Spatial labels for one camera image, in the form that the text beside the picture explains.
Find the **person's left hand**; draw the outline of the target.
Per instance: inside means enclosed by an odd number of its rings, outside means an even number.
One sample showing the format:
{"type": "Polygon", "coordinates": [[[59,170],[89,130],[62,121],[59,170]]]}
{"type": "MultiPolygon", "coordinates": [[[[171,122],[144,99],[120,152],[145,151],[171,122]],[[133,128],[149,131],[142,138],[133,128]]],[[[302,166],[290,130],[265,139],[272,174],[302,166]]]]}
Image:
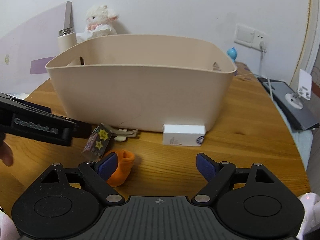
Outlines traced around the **person's left hand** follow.
{"type": "Polygon", "coordinates": [[[4,142],[6,135],[0,134],[0,159],[6,166],[12,166],[14,159],[11,148],[4,142]]]}

